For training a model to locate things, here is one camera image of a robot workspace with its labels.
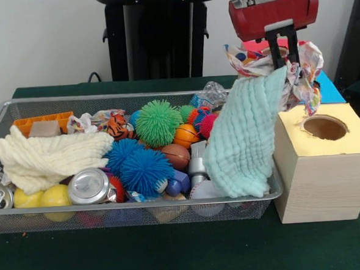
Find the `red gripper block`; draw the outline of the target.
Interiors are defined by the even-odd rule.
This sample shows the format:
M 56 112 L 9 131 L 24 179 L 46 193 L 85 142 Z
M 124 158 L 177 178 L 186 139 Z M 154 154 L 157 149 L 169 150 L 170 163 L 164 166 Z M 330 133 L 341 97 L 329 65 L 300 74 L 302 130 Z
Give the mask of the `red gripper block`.
M 266 37 L 273 67 L 279 69 L 286 64 L 278 45 L 277 30 L 287 28 L 289 60 L 300 63 L 296 30 L 316 21 L 318 0 L 230 0 L 229 16 L 233 28 L 241 41 L 252 41 Z

